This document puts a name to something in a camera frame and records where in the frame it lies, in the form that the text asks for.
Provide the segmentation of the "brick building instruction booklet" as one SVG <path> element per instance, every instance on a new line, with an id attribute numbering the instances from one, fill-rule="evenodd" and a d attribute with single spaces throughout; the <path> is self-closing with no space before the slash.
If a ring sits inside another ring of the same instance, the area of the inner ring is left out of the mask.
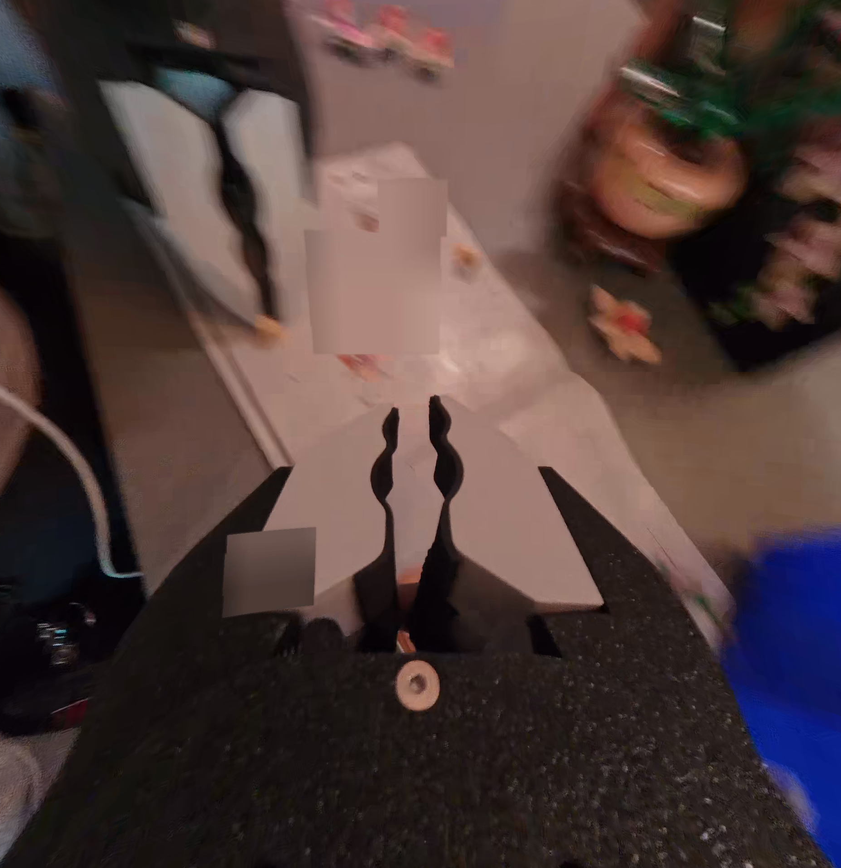
<path id="1" fill-rule="evenodd" d="M 471 281 L 451 270 L 454 244 L 482 257 Z M 556 471 L 670 580 L 689 609 L 722 621 L 733 611 L 730 592 L 633 461 L 600 395 L 569 369 L 453 208 L 443 261 L 439 353 L 385 358 L 369 382 L 313 353 L 306 316 L 275 344 L 226 321 L 205 327 L 209 357 L 263 454 L 276 467 L 288 465 L 300 447 L 375 404 L 451 396 Z"/>

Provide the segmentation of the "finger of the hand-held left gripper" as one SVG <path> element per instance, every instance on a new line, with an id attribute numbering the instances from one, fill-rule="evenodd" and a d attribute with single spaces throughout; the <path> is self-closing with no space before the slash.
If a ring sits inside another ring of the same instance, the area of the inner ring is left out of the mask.
<path id="1" fill-rule="evenodd" d="M 249 179 L 272 306 L 280 320 L 306 316 L 306 232 L 315 229 L 315 184 L 296 103 L 244 90 L 224 115 L 232 154 Z"/>
<path id="2" fill-rule="evenodd" d="M 160 232 L 197 287 L 246 327 L 263 321 L 262 292 L 241 257 L 240 232 L 218 191 L 212 127 L 160 90 L 101 81 L 101 96 L 141 177 Z"/>

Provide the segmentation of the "blue plastic bin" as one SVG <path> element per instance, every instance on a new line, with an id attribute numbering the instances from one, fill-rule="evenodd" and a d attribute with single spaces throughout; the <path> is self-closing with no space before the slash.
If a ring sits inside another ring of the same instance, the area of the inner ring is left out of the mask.
<path id="1" fill-rule="evenodd" d="M 765 538 L 734 587 L 722 667 L 765 771 L 841 866 L 841 528 Z"/>

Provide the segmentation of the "black orchid print box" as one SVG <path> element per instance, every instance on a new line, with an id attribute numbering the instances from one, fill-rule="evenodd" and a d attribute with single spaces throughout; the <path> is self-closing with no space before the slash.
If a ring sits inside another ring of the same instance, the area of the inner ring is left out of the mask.
<path id="1" fill-rule="evenodd" d="M 667 260 L 741 372 L 841 331 L 841 115 L 805 125 L 779 168 L 754 170 Z"/>

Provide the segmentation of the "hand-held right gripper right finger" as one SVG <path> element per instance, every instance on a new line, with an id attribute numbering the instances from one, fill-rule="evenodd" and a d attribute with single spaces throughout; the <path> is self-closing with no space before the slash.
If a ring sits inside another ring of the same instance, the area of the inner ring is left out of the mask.
<path id="1" fill-rule="evenodd" d="M 451 396 L 430 399 L 448 602 L 471 617 L 595 611 L 604 601 L 539 466 Z"/>

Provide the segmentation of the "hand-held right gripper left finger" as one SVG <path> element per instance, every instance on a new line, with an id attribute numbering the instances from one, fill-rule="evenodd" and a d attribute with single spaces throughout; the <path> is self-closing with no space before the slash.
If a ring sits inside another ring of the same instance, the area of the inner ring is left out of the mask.
<path id="1" fill-rule="evenodd" d="M 393 604 L 395 533 L 388 502 L 399 410 L 379 406 L 299 455 L 270 514 L 273 602 L 344 635 Z"/>

